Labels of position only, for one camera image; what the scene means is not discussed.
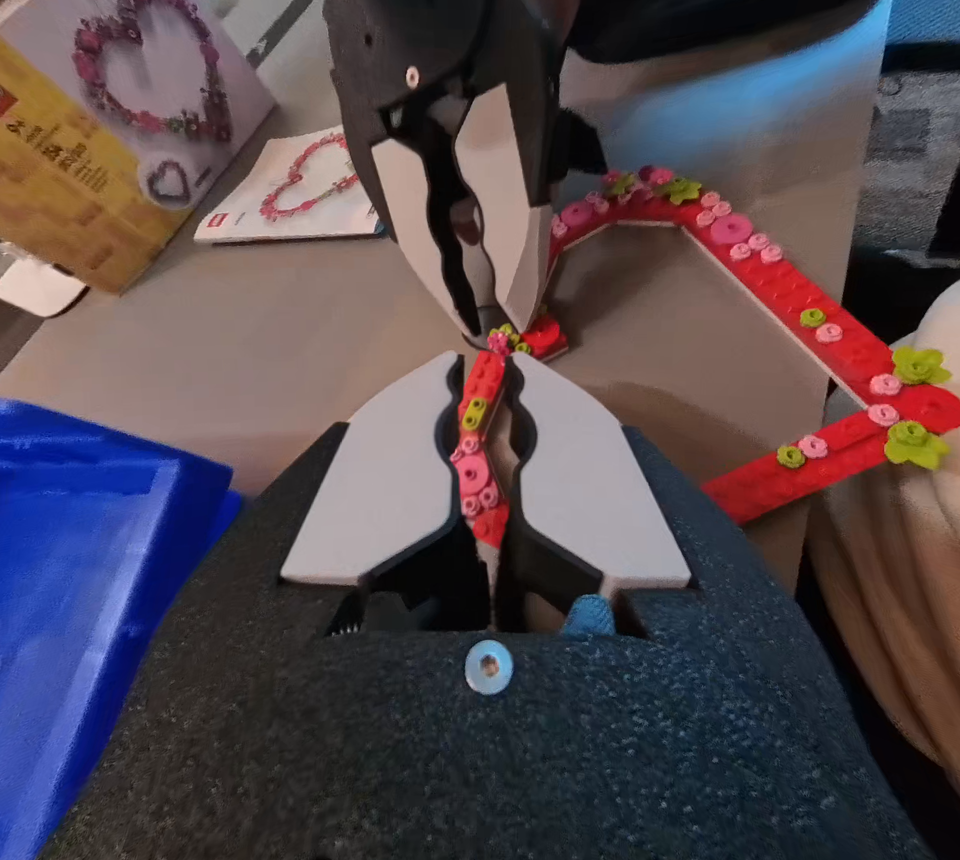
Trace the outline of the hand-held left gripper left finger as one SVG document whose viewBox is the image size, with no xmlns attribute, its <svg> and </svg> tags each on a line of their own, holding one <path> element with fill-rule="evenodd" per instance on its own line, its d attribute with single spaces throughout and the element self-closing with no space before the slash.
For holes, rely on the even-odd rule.
<svg viewBox="0 0 960 860">
<path fill-rule="evenodd" d="M 461 354 L 442 352 L 354 412 L 281 566 L 284 581 L 358 586 L 457 525 L 442 422 L 463 372 Z"/>
</svg>

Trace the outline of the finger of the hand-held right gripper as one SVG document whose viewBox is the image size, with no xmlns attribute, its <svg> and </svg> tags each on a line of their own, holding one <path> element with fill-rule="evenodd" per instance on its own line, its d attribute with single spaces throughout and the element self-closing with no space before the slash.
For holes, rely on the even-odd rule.
<svg viewBox="0 0 960 860">
<path fill-rule="evenodd" d="M 449 127 L 436 118 L 413 118 L 373 146 L 371 155 L 393 240 L 463 338 L 483 345 L 488 257 L 482 217 L 456 163 Z"/>
<path fill-rule="evenodd" d="M 481 212 L 499 307 L 527 329 L 546 290 L 554 210 L 548 194 L 527 191 L 506 85 L 471 102 L 458 132 L 458 168 Z"/>
</svg>

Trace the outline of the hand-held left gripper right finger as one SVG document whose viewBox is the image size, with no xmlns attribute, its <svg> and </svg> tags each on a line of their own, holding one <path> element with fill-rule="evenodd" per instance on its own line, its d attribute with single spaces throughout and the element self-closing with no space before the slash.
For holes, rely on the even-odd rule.
<svg viewBox="0 0 960 860">
<path fill-rule="evenodd" d="M 541 597 L 686 588 L 690 567 L 617 418 L 528 354 L 508 367 L 506 579 Z"/>
</svg>

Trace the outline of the blue plastic bin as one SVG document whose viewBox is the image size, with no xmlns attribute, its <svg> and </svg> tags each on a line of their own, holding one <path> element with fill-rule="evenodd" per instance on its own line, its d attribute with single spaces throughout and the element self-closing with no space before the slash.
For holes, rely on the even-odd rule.
<svg viewBox="0 0 960 860">
<path fill-rule="evenodd" d="M 35 858 L 76 801 L 164 614 L 239 513 L 233 477 L 2 399 L 2 858 Z"/>
</svg>

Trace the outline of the red brick heart frame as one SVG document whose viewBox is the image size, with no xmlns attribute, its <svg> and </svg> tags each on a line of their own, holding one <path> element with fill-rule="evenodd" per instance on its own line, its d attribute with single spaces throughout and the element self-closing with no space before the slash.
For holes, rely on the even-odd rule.
<svg viewBox="0 0 960 860">
<path fill-rule="evenodd" d="M 958 432 L 958 394 L 937 348 L 891 349 L 794 266 L 774 237 L 725 196 L 670 170 L 613 170 L 602 187 L 551 220 L 547 272 L 604 230 L 681 231 L 858 406 L 848 418 L 784 444 L 702 486 L 734 530 L 881 466 L 942 470 Z M 522 354 L 542 364 L 568 339 L 546 306 L 529 326 L 495 326 L 462 386 L 450 461 L 459 477 L 461 529 L 479 555 L 497 555 L 511 514 L 488 450 L 506 392 L 506 367 Z"/>
</svg>

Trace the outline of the grey desk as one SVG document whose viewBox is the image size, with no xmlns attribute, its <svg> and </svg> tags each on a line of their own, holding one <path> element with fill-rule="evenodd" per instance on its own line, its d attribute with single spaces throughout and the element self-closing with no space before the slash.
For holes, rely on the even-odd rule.
<svg viewBox="0 0 960 860">
<path fill-rule="evenodd" d="M 622 66 L 567 55 L 562 102 L 607 163 L 701 182 L 842 298 L 892 0 Z M 821 427 L 829 380 L 679 231 L 562 257 L 553 366 L 705 482 Z M 2 396 L 226 464 L 260 494 L 332 422 L 437 354 L 475 351 L 387 240 L 206 246 L 182 230 L 121 297 L 92 292 L 2 369 Z"/>
</svg>

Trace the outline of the heart picture instruction booklet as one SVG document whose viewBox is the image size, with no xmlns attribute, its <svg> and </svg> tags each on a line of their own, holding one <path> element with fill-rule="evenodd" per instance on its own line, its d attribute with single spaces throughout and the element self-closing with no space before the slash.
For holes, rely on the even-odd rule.
<svg viewBox="0 0 960 860">
<path fill-rule="evenodd" d="M 267 141 L 248 175 L 198 223 L 194 242 L 243 245 L 384 232 L 338 124 Z"/>
</svg>

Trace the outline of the heart picture set box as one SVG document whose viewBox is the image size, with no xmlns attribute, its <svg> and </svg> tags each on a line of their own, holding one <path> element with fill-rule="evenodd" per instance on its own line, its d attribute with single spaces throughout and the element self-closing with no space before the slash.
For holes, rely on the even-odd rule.
<svg viewBox="0 0 960 860">
<path fill-rule="evenodd" d="M 275 106 L 202 0 L 3 0 L 2 245 L 118 295 Z"/>
</svg>

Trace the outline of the person's beige pants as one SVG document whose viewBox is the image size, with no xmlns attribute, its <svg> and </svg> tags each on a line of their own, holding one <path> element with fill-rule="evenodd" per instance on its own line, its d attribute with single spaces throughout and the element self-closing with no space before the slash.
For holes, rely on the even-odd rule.
<svg viewBox="0 0 960 860">
<path fill-rule="evenodd" d="M 940 439 L 935 469 L 882 455 L 826 489 L 807 551 L 862 706 L 958 790 L 958 430 Z"/>
</svg>

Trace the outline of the white plastic stand foot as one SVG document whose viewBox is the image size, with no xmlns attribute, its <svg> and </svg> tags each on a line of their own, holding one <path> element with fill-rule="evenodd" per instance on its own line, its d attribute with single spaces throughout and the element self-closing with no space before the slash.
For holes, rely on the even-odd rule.
<svg viewBox="0 0 960 860">
<path fill-rule="evenodd" d="M 65 314 L 89 291 L 69 273 L 2 243 L 1 302 L 41 319 Z"/>
</svg>

